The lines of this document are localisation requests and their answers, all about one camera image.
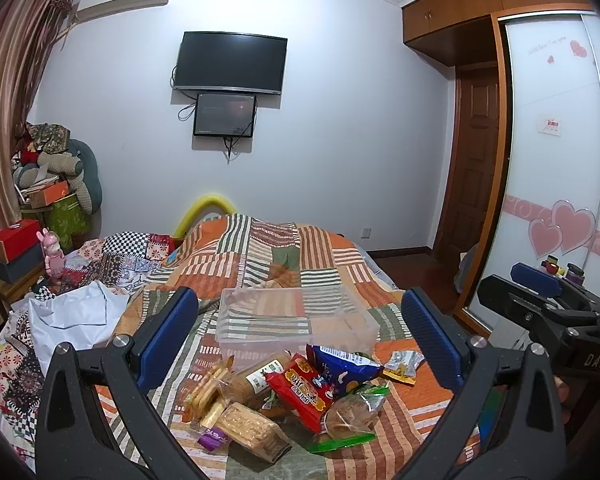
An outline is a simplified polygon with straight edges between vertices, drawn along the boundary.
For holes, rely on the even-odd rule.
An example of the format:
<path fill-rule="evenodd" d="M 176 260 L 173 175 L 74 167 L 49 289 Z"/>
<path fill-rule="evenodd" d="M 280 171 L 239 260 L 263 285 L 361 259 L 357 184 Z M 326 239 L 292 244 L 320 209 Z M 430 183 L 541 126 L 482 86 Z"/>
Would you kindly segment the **pink plush toy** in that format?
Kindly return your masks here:
<path fill-rule="evenodd" d="M 65 269 L 65 254 L 58 235 L 54 231 L 43 228 L 36 233 L 36 237 L 42 247 L 46 274 L 52 280 L 58 280 Z"/>

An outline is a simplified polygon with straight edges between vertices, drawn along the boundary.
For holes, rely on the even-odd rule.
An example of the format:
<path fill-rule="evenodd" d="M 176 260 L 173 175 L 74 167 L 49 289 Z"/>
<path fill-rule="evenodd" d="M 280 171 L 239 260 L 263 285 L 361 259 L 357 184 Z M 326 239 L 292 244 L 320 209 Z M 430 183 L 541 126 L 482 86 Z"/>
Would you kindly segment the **white plastic bag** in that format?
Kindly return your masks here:
<path fill-rule="evenodd" d="M 28 300 L 33 350 L 46 375 L 53 353 L 62 342 L 76 350 L 106 344 L 114 333 L 130 296 L 116 294 L 100 281 L 50 300 Z"/>

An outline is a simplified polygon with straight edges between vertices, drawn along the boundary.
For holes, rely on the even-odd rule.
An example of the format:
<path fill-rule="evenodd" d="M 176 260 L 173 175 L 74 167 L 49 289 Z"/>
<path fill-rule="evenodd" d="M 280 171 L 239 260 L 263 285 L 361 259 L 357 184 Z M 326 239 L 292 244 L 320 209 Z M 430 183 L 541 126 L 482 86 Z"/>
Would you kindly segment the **clear pack of crackers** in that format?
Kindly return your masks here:
<path fill-rule="evenodd" d="M 292 448 L 291 440 L 276 422 L 237 402 L 228 404 L 198 439 L 209 452 L 233 442 L 270 464 Z"/>

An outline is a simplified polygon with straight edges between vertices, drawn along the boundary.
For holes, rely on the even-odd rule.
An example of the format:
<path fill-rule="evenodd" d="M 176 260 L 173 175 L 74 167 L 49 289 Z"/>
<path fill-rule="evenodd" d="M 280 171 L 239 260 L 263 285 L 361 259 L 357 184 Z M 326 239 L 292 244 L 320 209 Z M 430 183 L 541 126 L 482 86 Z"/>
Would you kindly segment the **red snack packet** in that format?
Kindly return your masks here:
<path fill-rule="evenodd" d="M 323 419 L 334 403 L 332 387 L 301 354 L 292 356 L 281 372 L 264 375 L 266 382 L 289 411 L 314 434 L 324 431 Z"/>

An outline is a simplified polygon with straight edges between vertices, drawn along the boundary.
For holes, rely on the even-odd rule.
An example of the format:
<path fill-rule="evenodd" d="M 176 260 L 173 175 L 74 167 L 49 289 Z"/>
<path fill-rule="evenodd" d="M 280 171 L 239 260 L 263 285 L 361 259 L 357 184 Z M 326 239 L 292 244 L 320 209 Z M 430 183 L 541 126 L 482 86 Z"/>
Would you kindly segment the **brown roll with white label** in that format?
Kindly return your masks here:
<path fill-rule="evenodd" d="M 257 410 L 261 401 L 271 391 L 271 387 L 266 381 L 266 375 L 281 373 L 289 365 L 290 360 L 289 352 L 278 352 L 234 374 L 225 387 L 225 396 L 230 401 Z"/>

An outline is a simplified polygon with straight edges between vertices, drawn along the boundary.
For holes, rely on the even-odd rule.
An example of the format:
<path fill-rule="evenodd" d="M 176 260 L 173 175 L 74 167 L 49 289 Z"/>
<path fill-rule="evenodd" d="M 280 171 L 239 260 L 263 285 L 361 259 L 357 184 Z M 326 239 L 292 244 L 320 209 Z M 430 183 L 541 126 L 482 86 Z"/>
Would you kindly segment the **purple cracker pack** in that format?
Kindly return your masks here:
<path fill-rule="evenodd" d="M 216 362 L 185 397 L 182 421 L 189 424 L 198 444 L 207 452 L 215 452 L 227 437 L 216 423 L 230 401 L 224 391 L 233 373 L 234 356 Z"/>

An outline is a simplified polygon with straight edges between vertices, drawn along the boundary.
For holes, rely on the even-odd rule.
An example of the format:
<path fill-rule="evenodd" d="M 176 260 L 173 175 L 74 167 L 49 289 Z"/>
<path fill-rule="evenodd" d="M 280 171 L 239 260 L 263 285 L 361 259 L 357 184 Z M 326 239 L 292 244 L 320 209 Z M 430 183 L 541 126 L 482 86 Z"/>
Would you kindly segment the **small yellow green packet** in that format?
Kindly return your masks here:
<path fill-rule="evenodd" d="M 390 358 L 382 366 L 381 376 L 392 382 L 414 386 L 416 384 L 417 371 L 425 357 L 415 350 L 396 350 L 391 353 Z"/>

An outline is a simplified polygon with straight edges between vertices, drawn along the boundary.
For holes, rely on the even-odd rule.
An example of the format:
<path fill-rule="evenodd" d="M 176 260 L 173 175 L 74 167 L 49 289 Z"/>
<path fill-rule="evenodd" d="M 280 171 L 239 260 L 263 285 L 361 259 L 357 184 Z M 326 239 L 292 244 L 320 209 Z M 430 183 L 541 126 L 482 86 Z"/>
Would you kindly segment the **blue cookie packet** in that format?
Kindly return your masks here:
<path fill-rule="evenodd" d="M 317 344 L 306 346 L 306 356 L 332 388 L 336 399 L 355 391 L 382 372 L 382 366 L 366 356 Z"/>

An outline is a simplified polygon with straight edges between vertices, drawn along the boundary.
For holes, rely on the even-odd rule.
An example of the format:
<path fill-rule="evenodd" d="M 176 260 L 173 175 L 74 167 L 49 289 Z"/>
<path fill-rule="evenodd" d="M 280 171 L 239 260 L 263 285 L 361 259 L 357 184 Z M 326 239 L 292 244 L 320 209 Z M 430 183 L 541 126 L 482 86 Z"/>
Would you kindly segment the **clear plastic storage bin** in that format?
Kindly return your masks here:
<path fill-rule="evenodd" d="M 223 356 L 246 367 L 308 344 L 371 354 L 380 327 L 343 285 L 233 288 L 222 291 L 215 340 Z"/>

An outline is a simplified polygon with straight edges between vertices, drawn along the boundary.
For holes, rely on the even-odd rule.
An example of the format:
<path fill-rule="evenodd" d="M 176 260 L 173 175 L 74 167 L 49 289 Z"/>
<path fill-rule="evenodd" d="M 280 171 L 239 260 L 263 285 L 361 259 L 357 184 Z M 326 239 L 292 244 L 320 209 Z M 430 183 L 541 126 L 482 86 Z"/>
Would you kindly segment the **large wall television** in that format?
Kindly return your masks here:
<path fill-rule="evenodd" d="M 281 94 L 288 39 L 238 32 L 184 32 L 175 90 Z"/>

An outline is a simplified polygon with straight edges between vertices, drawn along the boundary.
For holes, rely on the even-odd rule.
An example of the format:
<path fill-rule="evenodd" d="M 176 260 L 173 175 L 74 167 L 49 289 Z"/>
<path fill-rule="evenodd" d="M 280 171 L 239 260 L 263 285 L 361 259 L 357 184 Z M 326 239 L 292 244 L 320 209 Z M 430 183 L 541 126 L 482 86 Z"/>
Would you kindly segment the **striped red curtain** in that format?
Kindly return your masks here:
<path fill-rule="evenodd" d="M 12 155 L 73 0 L 6 0 L 0 10 L 0 231 L 20 219 Z"/>

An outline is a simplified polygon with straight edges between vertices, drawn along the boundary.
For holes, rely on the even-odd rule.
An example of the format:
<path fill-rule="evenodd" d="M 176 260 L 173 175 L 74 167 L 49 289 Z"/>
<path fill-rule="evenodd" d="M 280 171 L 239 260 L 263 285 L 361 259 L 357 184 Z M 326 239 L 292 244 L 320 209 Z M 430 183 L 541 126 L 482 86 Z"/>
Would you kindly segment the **green-edged clear snack bag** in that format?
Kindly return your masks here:
<path fill-rule="evenodd" d="M 388 382 L 368 384 L 332 404 L 322 421 L 322 432 L 306 446 L 323 454 L 370 443 L 376 439 L 373 424 L 388 398 Z"/>

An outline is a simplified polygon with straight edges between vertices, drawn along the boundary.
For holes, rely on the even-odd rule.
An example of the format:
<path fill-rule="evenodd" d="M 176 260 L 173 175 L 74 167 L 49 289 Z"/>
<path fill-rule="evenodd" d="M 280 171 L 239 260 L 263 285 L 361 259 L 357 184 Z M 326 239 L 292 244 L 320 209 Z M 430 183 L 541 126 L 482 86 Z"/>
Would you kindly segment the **brown wooden door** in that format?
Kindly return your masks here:
<path fill-rule="evenodd" d="M 449 175 L 434 240 L 434 258 L 451 270 L 478 243 L 486 221 L 498 147 L 496 65 L 460 68 L 455 96 Z"/>

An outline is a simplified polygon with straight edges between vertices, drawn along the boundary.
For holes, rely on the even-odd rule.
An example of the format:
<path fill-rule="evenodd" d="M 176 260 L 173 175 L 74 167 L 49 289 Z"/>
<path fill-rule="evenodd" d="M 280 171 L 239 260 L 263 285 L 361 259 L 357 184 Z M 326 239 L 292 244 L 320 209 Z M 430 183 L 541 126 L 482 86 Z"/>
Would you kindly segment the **wooden wardrobe with sliding doors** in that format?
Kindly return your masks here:
<path fill-rule="evenodd" d="M 498 68 L 498 147 L 480 240 L 455 314 L 502 344 L 524 331 L 478 283 L 547 255 L 600 296 L 600 16 L 590 0 L 401 0 L 403 40 L 452 67 Z"/>

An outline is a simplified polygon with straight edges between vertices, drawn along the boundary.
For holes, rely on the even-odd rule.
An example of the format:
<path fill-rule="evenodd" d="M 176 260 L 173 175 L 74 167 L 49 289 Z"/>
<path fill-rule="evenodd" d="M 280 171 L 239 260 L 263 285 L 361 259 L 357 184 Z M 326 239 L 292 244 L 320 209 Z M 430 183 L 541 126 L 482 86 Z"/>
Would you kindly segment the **red gift box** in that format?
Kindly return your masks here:
<path fill-rule="evenodd" d="M 37 232 L 42 230 L 36 219 L 22 219 L 0 231 L 0 262 L 10 263 L 38 244 Z"/>

